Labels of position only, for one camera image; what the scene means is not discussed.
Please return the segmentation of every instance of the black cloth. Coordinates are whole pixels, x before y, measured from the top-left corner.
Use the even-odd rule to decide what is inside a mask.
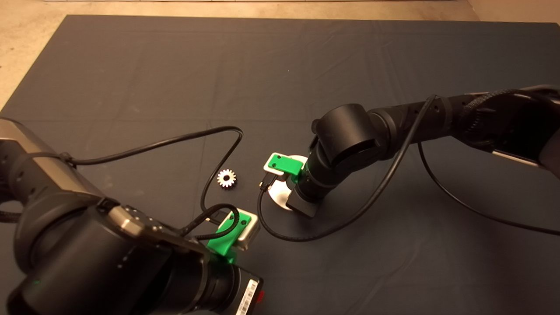
[[[559,55],[556,24],[68,16],[2,115],[77,158],[234,124],[245,138],[225,168],[238,185],[212,184],[207,204],[255,212],[270,153],[306,154],[311,121],[329,109],[558,85]],[[180,226],[199,214],[204,182],[234,139],[215,135],[79,169],[109,196]],[[550,173],[452,138],[425,150],[469,203],[560,229],[560,182]],[[268,198],[264,215],[284,233],[323,230],[354,212],[388,165],[351,175],[312,220]],[[23,278],[11,258],[13,229],[1,231],[3,297]],[[430,181],[415,147],[350,227],[297,244],[262,230],[238,264],[265,279],[255,314],[560,313],[560,238],[467,212]]]

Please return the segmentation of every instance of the black cable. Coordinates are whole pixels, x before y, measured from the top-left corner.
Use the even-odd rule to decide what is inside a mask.
[[[214,178],[217,176],[219,170],[222,168],[225,161],[230,157],[230,155],[233,153],[235,148],[237,148],[237,145],[239,144],[239,142],[241,142],[241,139],[243,138],[243,131],[239,127],[222,126],[222,127],[216,127],[216,128],[204,130],[204,131],[187,133],[185,135],[176,136],[176,137],[173,137],[173,138],[168,138],[168,139],[161,140],[161,141],[158,141],[158,142],[154,142],[154,143],[151,143],[151,144],[148,144],[148,145],[136,147],[134,149],[130,149],[130,150],[127,150],[127,151],[124,151],[124,152],[120,152],[120,153],[116,153],[116,154],[112,154],[112,155],[108,155],[108,156],[103,156],[103,157],[97,157],[95,159],[75,159],[75,158],[71,157],[69,154],[66,154],[66,153],[62,153],[60,155],[60,157],[64,161],[69,163],[70,165],[73,165],[74,167],[76,165],[97,165],[97,164],[103,164],[103,163],[108,163],[108,162],[128,158],[128,157],[133,156],[133,155],[137,155],[137,154],[140,154],[140,153],[151,151],[151,150],[161,148],[163,146],[171,145],[171,144],[174,144],[174,143],[183,142],[183,141],[187,141],[187,140],[192,140],[192,139],[195,139],[195,138],[201,138],[201,137],[205,137],[205,136],[209,136],[209,135],[213,135],[213,134],[220,133],[220,132],[225,132],[225,131],[236,132],[237,133],[237,139],[235,140],[234,144],[230,147],[230,149],[226,152],[226,154],[223,156],[223,158],[220,160],[220,162],[218,163],[218,165],[216,166],[216,168],[214,169],[214,171],[212,172],[212,174],[210,175],[210,177],[206,181],[206,184],[204,185],[204,188],[202,190],[202,194],[200,196],[200,208],[203,211],[203,214],[208,213],[208,216],[204,217],[204,220],[208,217],[212,223],[220,224],[221,220],[214,219],[212,217],[212,215],[217,213],[220,209],[235,208],[235,207],[233,205],[221,204],[222,207],[213,206],[212,208],[214,210],[213,211],[208,211],[209,209],[207,209],[206,205],[205,205],[206,194],[208,193],[208,189],[210,188],[210,184],[212,183]],[[237,213],[236,217],[237,217],[237,219],[235,220],[235,223],[232,225],[231,229],[227,230],[227,233],[232,231],[233,228],[235,227],[235,225],[237,224],[237,222],[239,220],[239,213]],[[194,229],[196,226],[198,226],[202,222],[204,222],[204,220],[202,220],[200,222],[197,221],[198,223],[194,226],[192,226],[193,222],[191,222],[187,226],[181,228],[180,230],[183,231],[182,235],[184,236],[184,235],[188,234],[188,232],[185,233],[184,231],[186,231],[186,230],[190,231],[190,230]],[[204,237],[204,239],[211,239],[211,238],[218,238],[218,237],[224,236],[227,233],[222,232],[222,233],[212,234],[212,235],[199,235],[198,237]]]
[[[447,188],[444,187],[444,185],[437,179],[437,177],[434,175],[434,173],[432,172],[432,169],[430,168],[430,166],[428,165],[428,161],[426,160],[426,156],[424,155],[424,149],[422,148],[422,143],[419,142],[418,143],[418,152],[420,153],[420,159],[422,160],[422,164],[424,164],[424,168],[426,169],[426,172],[428,172],[428,175],[430,176],[430,178],[433,180],[433,182],[443,191],[445,192],[446,195],[448,195],[449,197],[451,197],[451,199],[455,200],[458,204],[462,205],[463,207],[467,208],[468,210],[482,216],[485,217],[486,219],[490,219],[492,221],[498,222],[498,223],[502,223],[502,224],[506,224],[509,226],[514,226],[516,228],[520,228],[520,229],[525,229],[525,230],[530,230],[530,231],[535,231],[535,232],[541,232],[541,233],[546,233],[546,234],[551,234],[551,235],[560,235],[560,231],[558,230],[552,230],[552,229],[546,229],[546,228],[540,228],[538,226],[532,226],[532,225],[527,225],[527,224],[523,224],[523,223],[518,223],[518,222],[514,222],[514,221],[510,221],[510,220],[506,220],[506,219],[502,219],[500,217],[496,217],[493,215],[489,215],[489,214],[485,214],[483,212],[480,212],[478,210],[476,210],[475,208],[467,205],[465,202],[463,202],[461,199],[459,199],[458,197],[456,197],[453,193],[451,193]]]
[[[112,154],[112,155],[108,155],[108,156],[104,156],[104,157],[97,157],[95,159],[75,159],[68,154],[63,154],[61,156],[64,158],[64,160],[66,162],[68,162],[71,165],[97,165],[97,164],[103,164],[103,163],[108,163],[108,162],[128,158],[128,157],[133,156],[133,155],[137,155],[137,154],[140,154],[140,153],[151,151],[151,150],[154,150],[154,149],[157,149],[157,148],[160,148],[160,147],[163,147],[163,146],[171,145],[171,144],[174,144],[174,143],[177,143],[177,142],[192,140],[192,139],[195,139],[195,138],[201,138],[201,137],[205,137],[205,136],[209,136],[209,135],[213,135],[213,134],[220,133],[220,132],[225,132],[225,131],[236,132],[237,133],[237,139],[235,140],[234,144],[230,147],[230,149],[226,152],[226,154],[223,156],[222,160],[220,160],[220,162],[218,163],[218,165],[216,166],[216,168],[214,169],[214,171],[212,172],[212,174],[210,175],[210,177],[206,181],[206,184],[204,185],[204,188],[202,190],[202,195],[200,196],[200,208],[204,212],[204,211],[207,210],[206,205],[205,205],[206,194],[208,193],[208,189],[210,188],[210,184],[212,183],[214,178],[218,175],[218,172],[222,168],[225,161],[230,157],[232,152],[235,150],[235,148],[237,147],[237,145],[239,144],[239,142],[243,138],[243,131],[239,127],[222,126],[222,127],[216,127],[216,128],[204,130],[204,131],[188,133],[188,134],[185,134],[185,135],[181,135],[181,136],[161,140],[161,141],[158,141],[158,142],[154,142],[154,143],[151,143],[151,144],[148,144],[148,145],[136,147],[134,149],[130,149],[130,150],[127,150],[127,151],[124,151],[124,152],[120,152],[120,153],[116,153],[116,154]],[[210,217],[210,220],[214,224],[220,224],[221,223],[221,221],[217,221],[217,220],[213,219],[212,217]]]
[[[389,170],[387,171],[387,173],[385,174],[385,176],[383,177],[383,179],[381,180],[381,182],[379,183],[379,185],[377,186],[377,188],[375,189],[373,194],[367,200],[367,202],[363,206],[361,206],[360,209],[358,209],[358,211],[356,211],[356,213],[354,213],[348,220],[346,220],[342,224],[334,226],[334,227],[332,227],[332,228],[330,228],[330,229],[328,229],[328,230],[326,230],[322,233],[319,233],[319,234],[313,235],[313,236],[308,236],[308,237],[291,237],[291,236],[287,236],[287,235],[283,235],[283,234],[275,232],[264,220],[263,212],[262,212],[262,209],[261,209],[261,207],[262,207],[261,204],[262,204],[264,192],[268,189],[268,187],[276,179],[276,176],[270,177],[270,176],[267,175],[265,177],[265,179],[263,179],[262,184],[260,185],[261,190],[260,190],[260,193],[259,193],[259,197],[257,198],[257,204],[256,204],[256,211],[257,211],[257,214],[259,216],[260,223],[262,224],[264,229],[268,233],[270,233],[272,236],[274,236],[278,239],[281,239],[281,240],[286,240],[288,242],[309,242],[311,240],[316,240],[316,239],[320,239],[320,238],[323,238],[325,236],[331,235],[331,234],[335,233],[336,231],[339,231],[339,230],[345,228],[346,226],[352,224],[354,221],[359,219],[374,204],[374,202],[379,198],[381,193],[383,193],[383,190],[385,190],[385,188],[387,187],[387,185],[391,181],[391,178],[395,174],[396,169],[399,167],[399,164],[402,161],[402,159],[404,157],[404,154],[407,152],[408,146],[412,142],[412,138],[414,137],[414,134],[416,133],[416,130],[418,129],[418,126],[420,125],[420,122],[422,121],[422,118],[424,117],[424,114],[426,113],[426,111],[428,110],[428,108],[430,107],[430,105],[432,104],[432,102],[435,98],[436,98],[436,95],[432,95],[426,100],[426,102],[422,106],[422,109],[418,113],[418,116],[414,120],[414,123],[410,127],[410,131],[408,132],[407,137],[404,139],[403,144],[401,145],[399,151],[396,153],[395,159],[393,160],[393,163],[389,167]]]
[[[189,234],[194,228],[196,228],[198,225],[200,225],[202,222],[204,222],[207,217],[211,216],[216,211],[219,211],[219,210],[224,209],[224,208],[229,209],[229,210],[231,210],[231,212],[234,213],[233,224],[229,228],[227,228],[227,229],[225,229],[225,230],[223,230],[219,233],[197,235],[197,236],[195,236],[195,238],[197,240],[214,239],[214,238],[220,238],[224,235],[227,235],[229,232],[234,230],[235,226],[239,222],[239,210],[237,209],[236,206],[231,205],[229,203],[219,203],[217,205],[214,205],[214,206],[206,209],[203,213],[201,213],[193,221],[191,221],[187,226],[182,228],[181,231],[180,231],[180,235],[185,236],[185,235]]]

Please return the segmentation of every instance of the red light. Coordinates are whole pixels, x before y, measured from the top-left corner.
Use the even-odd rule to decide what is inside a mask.
[[[256,303],[259,304],[264,299],[264,291],[259,292],[259,296],[256,298]]]

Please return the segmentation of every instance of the gear teeth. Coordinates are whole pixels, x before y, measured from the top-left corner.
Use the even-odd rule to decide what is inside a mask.
[[[230,169],[223,169],[218,173],[218,184],[223,189],[229,189],[235,186],[237,182],[237,175]]]

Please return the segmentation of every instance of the green 3d-printed part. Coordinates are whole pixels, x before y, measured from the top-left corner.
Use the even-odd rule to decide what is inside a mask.
[[[303,165],[304,164],[302,162],[292,159],[291,157],[280,156],[277,154],[275,154],[268,163],[268,167],[270,168],[292,174],[292,181],[295,183],[297,183],[297,176],[299,175]]]
[[[239,222],[233,229],[233,231],[229,232],[227,235],[224,235],[220,238],[214,238],[208,241],[206,247],[213,249],[216,253],[224,256],[230,263],[235,263],[236,253],[231,250],[231,246],[235,243],[241,232],[245,229],[247,224],[251,222],[251,216],[243,214],[239,212]],[[227,221],[222,224],[216,231],[219,233],[221,231],[226,230],[234,223],[234,215],[230,213],[230,216],[227,218]]]

